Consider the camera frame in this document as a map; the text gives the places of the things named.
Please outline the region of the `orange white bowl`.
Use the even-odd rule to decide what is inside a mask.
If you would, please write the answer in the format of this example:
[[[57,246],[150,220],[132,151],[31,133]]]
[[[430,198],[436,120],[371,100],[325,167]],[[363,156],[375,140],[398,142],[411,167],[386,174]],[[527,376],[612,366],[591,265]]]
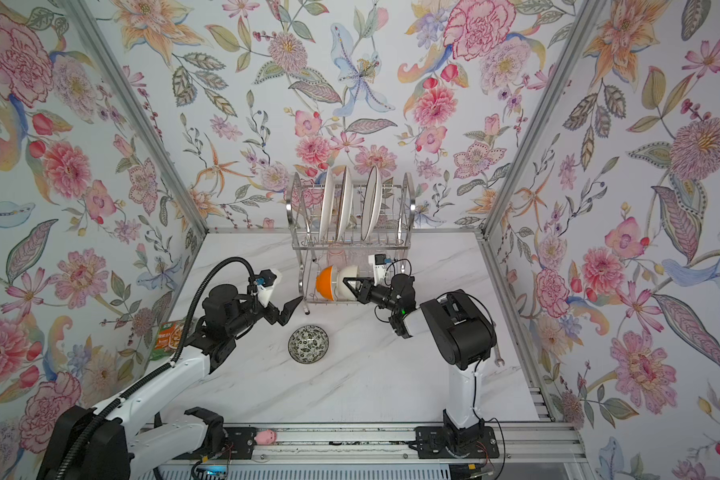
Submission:
[[[336,270],[333,266],[326,267],[317,275],[315,290],[322,299],[329,302],[338,299],[336,294]]]

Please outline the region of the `pink small toy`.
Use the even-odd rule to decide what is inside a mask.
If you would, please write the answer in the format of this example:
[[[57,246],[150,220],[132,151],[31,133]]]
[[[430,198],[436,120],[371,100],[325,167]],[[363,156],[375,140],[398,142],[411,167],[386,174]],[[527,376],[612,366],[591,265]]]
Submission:
[[[254,440],[257,445],[273,445],[277,441],[277,433],[271,429],[259,430],[256,433]]]

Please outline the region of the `cream white bowl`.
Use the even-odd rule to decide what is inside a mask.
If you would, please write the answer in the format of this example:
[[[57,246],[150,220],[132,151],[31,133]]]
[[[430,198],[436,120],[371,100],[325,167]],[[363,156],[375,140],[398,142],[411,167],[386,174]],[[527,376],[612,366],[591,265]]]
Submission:
[[[354,301],[356,299],[353,290],[357,288],[359,267],[348,265],[335,275],[334,296],[337,300]]]

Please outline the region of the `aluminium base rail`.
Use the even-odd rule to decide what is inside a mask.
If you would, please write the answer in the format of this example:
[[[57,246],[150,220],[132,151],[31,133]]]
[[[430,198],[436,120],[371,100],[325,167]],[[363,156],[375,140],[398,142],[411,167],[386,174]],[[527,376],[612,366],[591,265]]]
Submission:
[[[161,467],[167,479],[591,479],[583,443],[567,424],[492,421],[482,439],[448,448],[435,423],[233,424],[236,434],[271,430],[205,462]]]

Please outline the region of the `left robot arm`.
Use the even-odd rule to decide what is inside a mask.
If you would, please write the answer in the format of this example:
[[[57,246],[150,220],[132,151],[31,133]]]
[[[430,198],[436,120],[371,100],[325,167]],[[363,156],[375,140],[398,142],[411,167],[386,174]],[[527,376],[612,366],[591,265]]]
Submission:
[[[190,307],[204,306],[206,319],[218,319],[209,333],[200,322],[174,359],[94,407],[72,407],[56,421],[42,460],[40,479],[136,479],[182,455],[215,458],[234,446],[222,415],[195,406],[177,419],[146,427],[164,407],[217,370],[243,333],[258,321],[286,325],[302,299],[274,306],[272,287],[241,295],[230,284],[195,295]]]

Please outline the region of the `pink floral patterned bowl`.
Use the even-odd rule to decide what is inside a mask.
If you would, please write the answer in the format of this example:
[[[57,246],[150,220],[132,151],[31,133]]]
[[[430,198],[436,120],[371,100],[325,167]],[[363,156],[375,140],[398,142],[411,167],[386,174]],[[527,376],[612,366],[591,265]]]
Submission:
[[[289,337],[288,353],[302,365],[310,365],[322,360],[330,348],[327,332],[318,325],[304,325],[297,328]]]

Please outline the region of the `two-tier metal dish rack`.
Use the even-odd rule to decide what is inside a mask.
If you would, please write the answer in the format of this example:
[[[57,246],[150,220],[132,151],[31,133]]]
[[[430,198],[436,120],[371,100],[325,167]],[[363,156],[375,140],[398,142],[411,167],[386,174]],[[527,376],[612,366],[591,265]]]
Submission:
[[[353,302],[347,300],[329,302],[318,295],[315,290],[316,277],[328,266],[333,266],[337,274],[348,265],[357,265],[360,275],[372,277],[368,256],[383,253],[391,260],[385,283],[391,280],[391,276],[397,270],[405,273],[410,271],[408,267],[395,262],[408,255],[411,245],[416,210],[412,176],[407,173],[399,182],[393,178],[382,177],[380,216],[370,238],[365,242],[361,240],[361,217],[369,174],[358,180],[353,178],[354,195],[350,223],[343,240],[337,241],[337,215],[345,169],[341,169],[338,174],[332,172],[335,180],[333,212],[328,238],[324,242],[318,241],[318,234],[326,174],[318,183],[294,174],[285,190],[285,208],[291,245],[296,253],[299,267],[298,292],[304,297],[306,313],[310,312],[309,307],[313,304]]]

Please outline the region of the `white plate right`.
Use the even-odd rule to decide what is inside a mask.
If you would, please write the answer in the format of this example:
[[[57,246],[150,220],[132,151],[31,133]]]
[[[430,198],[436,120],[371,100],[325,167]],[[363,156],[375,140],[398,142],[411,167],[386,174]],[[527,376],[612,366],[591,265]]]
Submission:
[[[366,184],[361,217],[361,240],[367,241],[377,225],[382,204],[383,181],[378,167],[374,166]]]

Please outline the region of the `white plate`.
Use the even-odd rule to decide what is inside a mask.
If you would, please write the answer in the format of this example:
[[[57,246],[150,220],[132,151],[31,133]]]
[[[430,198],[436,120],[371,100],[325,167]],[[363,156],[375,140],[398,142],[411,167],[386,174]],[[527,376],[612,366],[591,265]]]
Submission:
[[[374,166],[366,184],[361,217],[361,240],[367,241],[377,225],[382,204],[383,181],[378,167]]]
[[[328,238],[328,232],[333,212],[335,180],[331,170],[326,172],[323,201],[320,213],[320,226],[318,241],[324,242]]]
[[[346,168],[342,177],[340,203],[337,215],[336,240],[342,241],[350,223],[354,195],[354,182],[351,171]]]

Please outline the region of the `white plate middle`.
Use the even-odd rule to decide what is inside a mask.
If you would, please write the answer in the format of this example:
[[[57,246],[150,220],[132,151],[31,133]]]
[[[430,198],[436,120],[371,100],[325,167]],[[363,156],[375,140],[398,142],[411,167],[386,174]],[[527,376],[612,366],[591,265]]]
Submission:
[[[340,203],[337,215],[336,240],[342,241],[350,223],[354,195],[354,182],[351,171],[346,168],[342,177]]]

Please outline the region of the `white plate left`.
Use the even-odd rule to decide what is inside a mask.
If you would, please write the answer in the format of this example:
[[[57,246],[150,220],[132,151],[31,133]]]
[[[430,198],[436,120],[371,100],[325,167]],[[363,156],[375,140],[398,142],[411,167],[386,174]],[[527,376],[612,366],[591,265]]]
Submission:
[[[328,232],[333,212],[335,180],[331,170],[326,172],[323,201],[320,213],[320,226],[318,241],[324,242],[328,238]]]

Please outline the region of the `metal wrench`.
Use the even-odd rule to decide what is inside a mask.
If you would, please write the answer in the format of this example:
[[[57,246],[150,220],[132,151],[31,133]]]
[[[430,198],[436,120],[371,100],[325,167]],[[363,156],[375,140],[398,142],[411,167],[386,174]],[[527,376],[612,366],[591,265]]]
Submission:
[[[498,336],[495,336],[495,338],[493,340],[492,358],[493,358],[493,361],[494,361],[494,364],[496,367],[502,368],[505,366],[505,360],[502,357],[501,351],[500,351]]]

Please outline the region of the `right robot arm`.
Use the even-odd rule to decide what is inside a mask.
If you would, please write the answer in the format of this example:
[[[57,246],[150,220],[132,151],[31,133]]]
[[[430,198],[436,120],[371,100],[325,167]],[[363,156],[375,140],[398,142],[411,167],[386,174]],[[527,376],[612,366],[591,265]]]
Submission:
[[[443,448],[464,456],[483,444],[487,432],[478,407],[479,370],[489,359],[503,364],[496,323],[485,305],[462,289],[417,303],[414,281],[411,275],[397,274],[388,285],[370,277],[346,277],[342,285],[359,303],[388,311],[388,323],[399,337],[432,337],[449,366],[449,398],[438,437]]]

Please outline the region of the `aluminium corner frame post right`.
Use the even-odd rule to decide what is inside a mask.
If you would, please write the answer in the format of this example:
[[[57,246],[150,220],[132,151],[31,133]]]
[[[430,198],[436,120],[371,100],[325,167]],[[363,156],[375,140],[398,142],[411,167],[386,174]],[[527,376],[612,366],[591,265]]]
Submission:
[[[565,86],[575,68],[585,42],[595,29],[596,21],[603,5],[595,0],[581,2],[581,10],[572,23],[571,33],[566,40],[561,55],[558,58],[557,68],[547,83],[547,87],[540,97],[539,104],[533,115],[524,138],[520,142],[517,154],[513,160],[507,176],[499,190],[498,197],[488,215],[482,230],[482,239],[488,241],[490,236],[499,229],[500,219],[507,208],[513,191],[531,159],[536,144],[541,139],[548,126],[555,106],[561,99]]]

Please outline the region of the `aluminium corner frame post left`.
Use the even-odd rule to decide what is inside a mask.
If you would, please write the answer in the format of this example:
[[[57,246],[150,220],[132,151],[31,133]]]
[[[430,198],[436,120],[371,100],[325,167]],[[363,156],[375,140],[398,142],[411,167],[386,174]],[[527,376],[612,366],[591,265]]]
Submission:
[[[191,199],[189,190],[183,184],[170,154],[142,109],[138,95],[131,88],[121,65],[115,58],[86,2],[61,0],[60,5],[78,32],[83,44],[91,50],[90,55],[100,68],[103,78],[121,101],[130,125],[144,142],[151,158],[163,174],[167,186],[173,192],[174,198],[184,214],[184,219],[196,231],[200,242],[203,242],[209,232],[207,223],[202,219]]]

